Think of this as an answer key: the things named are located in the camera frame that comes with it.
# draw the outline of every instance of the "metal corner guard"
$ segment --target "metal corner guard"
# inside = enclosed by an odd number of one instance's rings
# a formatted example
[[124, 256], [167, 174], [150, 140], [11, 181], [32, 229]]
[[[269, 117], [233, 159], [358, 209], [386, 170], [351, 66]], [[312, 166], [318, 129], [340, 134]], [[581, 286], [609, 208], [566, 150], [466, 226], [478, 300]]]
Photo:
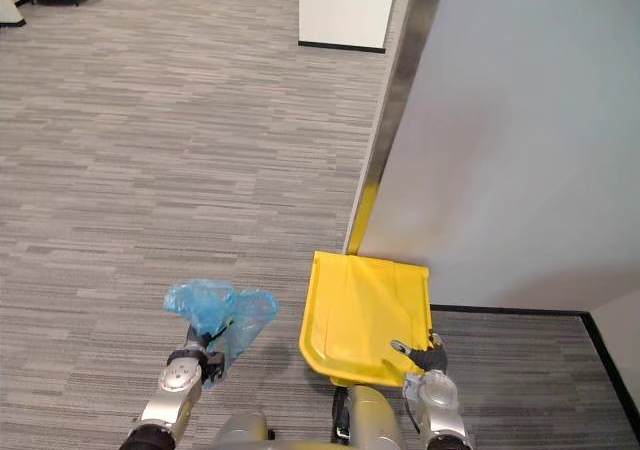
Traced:
[[357, 255], [378, 194], [393, 140], [400, 126], [422, 50], [431, 30], [439, 0], [409, 0], [385, 90], [382, 113], [375, 129], [365, 177], [347, 237], [346, 253]]

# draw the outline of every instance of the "black baseboard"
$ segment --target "black baseboard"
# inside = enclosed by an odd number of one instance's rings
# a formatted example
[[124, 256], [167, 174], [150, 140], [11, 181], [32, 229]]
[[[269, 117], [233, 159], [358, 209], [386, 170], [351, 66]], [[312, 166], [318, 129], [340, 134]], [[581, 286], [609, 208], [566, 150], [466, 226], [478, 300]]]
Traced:
[[320, 43], [307, 42], [306, 40], [298, 40], [301, 47], [317, 47], [317, 48], [333, 48], [335, 50], [355, 50], [357, 52], [385, 53], [384, 48], [378, 47], [359, 47], [357, 45], [341, 45], [339, 43]]
[[458, 306], [458, 305], [429, 305], [431, 310], [436, 311], [445, 311], [445, 312], [464, 312], [464, 313], [498, 313], [498, 314], [507, 314], [507, 315], [546, 315], [546, 316], [555, 316], [555, 317], [580, 317], [582, 323], [589, 334], [589, 338], [593, 342], [593, 346], [598, 352], [598, 356], [600, 357], [600, 361], [604, 366], [604, 369], [609, 376], [609, 380], [611, 381], [611, 385], [618, 396], [618, 400], [620, 400], [620, 404], [622, 405], [622, 409], [624, 410], [625, 415], [627, 416], [627, 420], [629, 420], [629, 424], [631, 425], [631, 430], [636, 436], [638, 443], [640, 443], [640, 413], [638, 412], [638, 407], [635, 402], [631, 398], [629, 394], [629, 390], [627, 390], [622, 377], [620, 376], [620, 372], [616, 367], [616, 364], [613, 362], [609, 351], [602, 339], [602, 335], [600, 334], [600, 330], [598, 330], [598, 326], [596, 325], [595, 320], [591, 316], [589, 312], [584, 311], [571, 311], [571, 310], [538, 310], [538, 309], [529, 309], [529, 308], [501, 308], [501, 307], [466, 307], [466, 306]]
[[598, 330], [598, 326], [590, 313], [585, 312], [582, 315], [582, 323], [584, 323], [587, 333], [589, 334], [589, 337], [591, 337], [591, 341], [593, 342], [593, 346], [596, 348], [596, 352], [600, 355], [600, 360], [602, 360], [602, 364], [607, 371], [607, 375], [609, 375], [609, 380], [611, 380], [611, 384], [618, 395], [618, 400], [620, 400], [624, 413], [627, 415], [627, 419], [629, 419], [629, 423], [633, 429], [633, 433], [635, 433], [638, 443], [640, 443], [640, 413], [638, 413], [638, 407], [631, 398], [631, 395], [622, 380], [622, 376], [620, 375], [616, 364], [613, 362], [613, 359], [604, 344], [600, 330]]
[[0, 27], [24, 27], [26, 24], [23, 18], [19, 22], [0, 22]]
[[553, 317], [581, 317], [584, 313], [580, 310], [539, 310], [537, 308], [503, 308], [503, 307], [466, 307], [460, 305], [429, 305], [431, 310], [443, 312], [466, 313], [502, 313], [506, 315], [549, 315]]
[[24, 5], [25, 3], [27, 3], [29, 0], [18, 0], [16, 2], [16, 7], [19, 7], [20, 5]]

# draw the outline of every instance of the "gray carpet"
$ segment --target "gray carpet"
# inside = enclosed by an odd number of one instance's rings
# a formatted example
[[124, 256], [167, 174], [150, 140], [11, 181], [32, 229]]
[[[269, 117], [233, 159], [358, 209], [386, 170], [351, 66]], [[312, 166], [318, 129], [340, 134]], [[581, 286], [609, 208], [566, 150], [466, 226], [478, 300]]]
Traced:
[[[297, 0], [21, 11], [0, 35], [2, 448], [116, 448], [184, 336], [163, 295], [194, 277], [271, 290], [282, 311], [182, 448], [256, 408], [280, 438], [326, 439], [332, 389], [297, 335], [389, 57], [298, 47]], [[398, 21], [396, 5], [391, 42]], [[576, 319], [435, 320], [480, 448], [636, 448]]]

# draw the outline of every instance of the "plastic bag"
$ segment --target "plastic bag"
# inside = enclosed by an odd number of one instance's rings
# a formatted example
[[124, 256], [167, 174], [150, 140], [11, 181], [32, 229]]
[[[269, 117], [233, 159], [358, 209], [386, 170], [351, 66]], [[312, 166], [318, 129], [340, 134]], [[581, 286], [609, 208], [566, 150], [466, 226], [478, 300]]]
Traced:
[[244, 352], [280, 309], [275, 297], [265, 290], [236, 291], [221, 280], [191, 280], [174, 285], [164, 297], [164, 309], [190, 321], [198, 335], [223, 335], [207, 351], [224, 352], [226, 368]]

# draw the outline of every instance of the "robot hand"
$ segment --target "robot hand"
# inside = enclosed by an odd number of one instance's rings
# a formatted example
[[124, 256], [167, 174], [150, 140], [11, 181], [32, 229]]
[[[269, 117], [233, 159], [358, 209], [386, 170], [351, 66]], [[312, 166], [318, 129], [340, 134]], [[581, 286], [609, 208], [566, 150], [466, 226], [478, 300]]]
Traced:
[[[447, 375], [447, 354], [438, 334], [432, 348], [416, 350], [393, 340], [391, 346], [409, 357], [424, 374], [407, 373], [402, 394], [409, 416], [422, 435], [426, 450], [471, 450], [469, 437], [458, 413], [458, 389]], [[408, 401], [418, 408], [416, 423]]]
[[189, 421], [191, 408], [202, 395], [202, 385], [224, 374], [223, 353], [207, 353], [216, 335], [197, 335], [189, 326], [182, 348], [174, 350], [160, 373], [155, 395], [147, 403], [137, 425], [120, 450], [174, 450]]

